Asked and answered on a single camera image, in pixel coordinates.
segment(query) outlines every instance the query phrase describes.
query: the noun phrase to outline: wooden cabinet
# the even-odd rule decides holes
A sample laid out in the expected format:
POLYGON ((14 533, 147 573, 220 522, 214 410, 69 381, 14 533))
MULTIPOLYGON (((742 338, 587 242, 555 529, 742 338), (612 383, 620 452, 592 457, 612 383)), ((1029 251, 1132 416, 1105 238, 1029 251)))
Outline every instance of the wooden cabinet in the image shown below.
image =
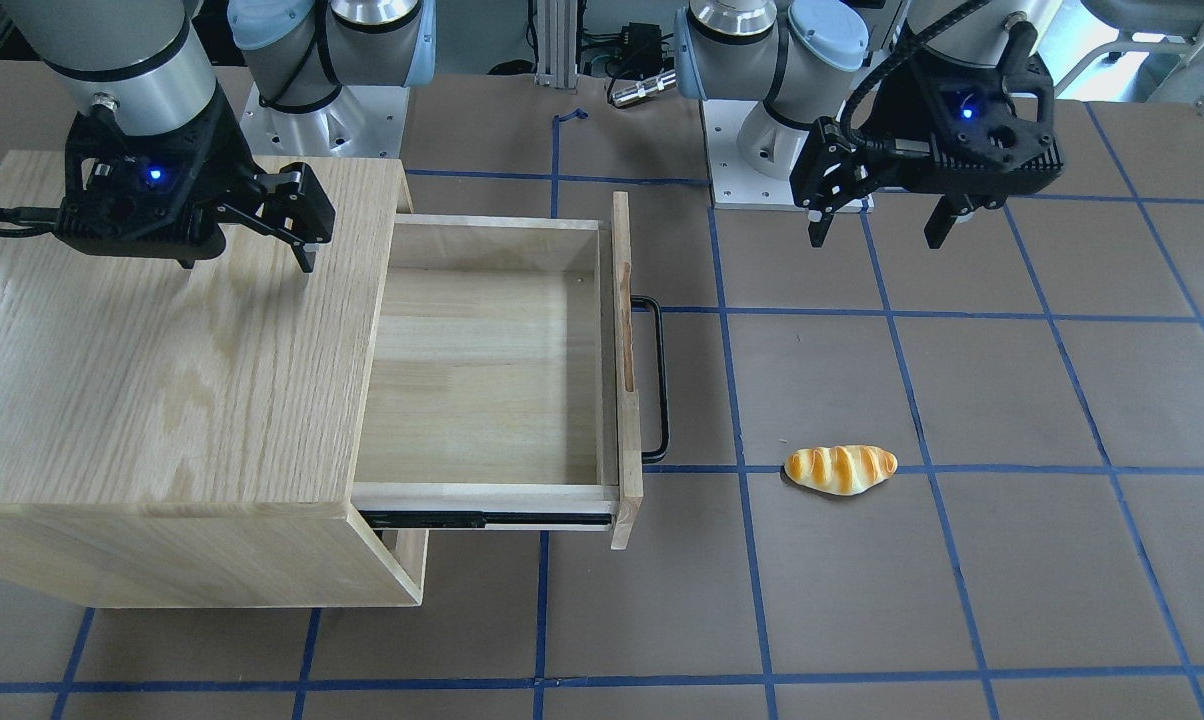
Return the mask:
MULTIPOLYGON (((338 213, 313 275, 241 228, 191 272, 0 240, 0 577, 96 607, 418 604, 427 527, 628 542, 625 196, 610 225, 413 216, 397 161, 308 161, 338 213)), ((57 203, 61 164, 13 152, 0 205, 57 203)))

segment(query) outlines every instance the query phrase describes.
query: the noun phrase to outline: bread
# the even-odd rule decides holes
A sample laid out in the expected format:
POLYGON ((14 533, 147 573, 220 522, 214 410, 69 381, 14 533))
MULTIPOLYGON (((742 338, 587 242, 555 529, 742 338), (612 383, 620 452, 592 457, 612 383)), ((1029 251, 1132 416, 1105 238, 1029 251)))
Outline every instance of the bread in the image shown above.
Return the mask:
POLYGON ((873 445, 805 448, 784 464, 789 479, 832 495, 858 495, 891 477, 895 455, 873 445))

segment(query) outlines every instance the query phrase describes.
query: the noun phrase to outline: blue plastic cover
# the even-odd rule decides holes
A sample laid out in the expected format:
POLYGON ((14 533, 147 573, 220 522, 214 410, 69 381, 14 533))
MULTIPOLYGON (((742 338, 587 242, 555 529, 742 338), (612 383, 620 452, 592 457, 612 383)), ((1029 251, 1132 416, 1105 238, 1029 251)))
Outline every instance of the blue plastic cover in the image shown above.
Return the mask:
POLYGON ((313 8, 313 0, 228 0, 228 26, 241 51, 259 51, 285 37, 313 8))
POLYGON ((433 0, 420 0, 420 26, 415 35, 415 54, 411 55, 411 69, 406 70, 405 87, 427 85, 433 82, 437 67, 437 12, 433 0))
POLYGON ((861 67, 868 51, 868 26, 855 10, 838 0, 793 0, 789 24, 793 36, 832 67, 846 72, 861 67))
POLYGON ((708 100, 700 82, 700 69, 695 66, 695 46, 685 8, 679 8, 674 17, 674 67, 678 69, 678 92, 681 96, 708 100))

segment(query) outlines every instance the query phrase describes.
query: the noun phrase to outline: white mounting plate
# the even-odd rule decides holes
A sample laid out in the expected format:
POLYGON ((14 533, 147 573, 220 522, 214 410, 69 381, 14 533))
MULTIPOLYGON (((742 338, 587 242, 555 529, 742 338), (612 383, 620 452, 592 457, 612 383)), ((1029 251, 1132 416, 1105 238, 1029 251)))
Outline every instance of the white mounting plate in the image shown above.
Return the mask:
MULTIPOLYGON (((754 100, 706 100, 704 144, 708 149, 708 173, 713 178, 713 206, 722 209, 791 209, 805 213, 805 208, 793 205, 793 190, 789 181, 763 176, 744 160, 734 136, 739 135, 744 118, 748 118, 757 101, 754 100)), ((858 213, 873 209, 873 196, 848 202, 839 213, 858 213)))
MULTIPOLYGON (((347 85, 374 120, 370 137, 355 137, 332 151, 334 158, 399 158, 402 154, 402 131, 406 129, 406 105, 409 87, 347 85)), ((238 122, 250 152, 255 155, 291 155, 273 143, 273 131, 260 110, 260 88, 250 85, 246 110, 238 122)))

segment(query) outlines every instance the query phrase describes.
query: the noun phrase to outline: black handle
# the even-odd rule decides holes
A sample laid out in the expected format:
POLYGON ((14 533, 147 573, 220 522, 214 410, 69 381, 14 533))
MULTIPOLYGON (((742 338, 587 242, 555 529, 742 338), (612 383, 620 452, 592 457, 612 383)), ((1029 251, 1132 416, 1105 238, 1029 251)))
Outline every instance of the black handle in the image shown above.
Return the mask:
POLYGON ((647 295, 628 297, 633 307, 647 307, 656 317, 656 373, 660 377, 660 447, 642 452, 642 464, 660 462, 669 454, 669 365, 665 361, 665 315, 656 299, 647 295))

